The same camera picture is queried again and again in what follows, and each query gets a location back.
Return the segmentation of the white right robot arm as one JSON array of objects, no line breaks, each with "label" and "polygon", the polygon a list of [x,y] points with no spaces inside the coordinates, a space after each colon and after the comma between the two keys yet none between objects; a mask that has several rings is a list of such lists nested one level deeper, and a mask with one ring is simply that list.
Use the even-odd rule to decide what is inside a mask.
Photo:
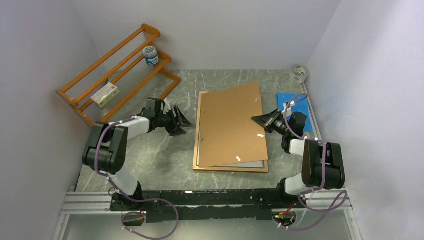
[{"label": "white right robot arm", "polygon": [[274,195],[276,204],[282,208],[288,207],[295,195],[322,189],[341,189],[346,181],[340,144],[304,137],[307,119],[308,116],[301,112],[291,113],[287,117],[279,109],[251,117],[267,133],[279,133],[284,152],[302,160],[301,172],[283,179],[283,189]]}]

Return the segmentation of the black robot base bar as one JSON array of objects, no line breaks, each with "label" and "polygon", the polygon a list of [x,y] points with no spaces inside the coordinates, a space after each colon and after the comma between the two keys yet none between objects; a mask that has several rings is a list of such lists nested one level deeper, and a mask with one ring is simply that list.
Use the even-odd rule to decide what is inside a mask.
[{"label": "black robot base bar", "polygon": [[144,212],[147,223],[164,221],[256,219],[270,221],[278,212],[299,209],[302,202],[276,188],[227,190],[144,190],[143,202],[133,202],[114,193],[112,212]]}]

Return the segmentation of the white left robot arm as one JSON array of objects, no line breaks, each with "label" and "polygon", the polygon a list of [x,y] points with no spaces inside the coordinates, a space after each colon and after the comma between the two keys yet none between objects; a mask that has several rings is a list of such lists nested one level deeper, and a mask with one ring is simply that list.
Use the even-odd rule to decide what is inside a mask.
[{"label": "white left robot arm", "polygon": [[125,206],[137,210],[143,203],[143,190],[125,167],[128,141],[158,128],[164,128],[171,137],[184,135],[184,129],[191,126],[178,106],[171,107],[165,100],[149,97],[138,114],[115,122],[96,122],[81,160],[83,165],[106,178],[123,197]]}]

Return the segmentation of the wooden picture frame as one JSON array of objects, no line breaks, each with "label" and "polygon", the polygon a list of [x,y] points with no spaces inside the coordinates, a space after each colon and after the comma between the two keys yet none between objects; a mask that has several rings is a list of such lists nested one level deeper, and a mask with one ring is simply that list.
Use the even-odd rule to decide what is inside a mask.
[{"label": "wooden picture frame", "polygon": [[198,97],[198,106],[196,110],[196,126],[195,126],[195,141],[194,141],[194,155],[193,155],[193,171],[197,172],[235,172],[235,173],[259,173],[267,174],[269,172],[268,161],[259,161],[262,163],[262,167],[237,167],[237,166],[209,166],[199,167],[199,150],[200,150],[200,108],[202,102],[202,95],[206,94],[206,91],[200,91]]}]

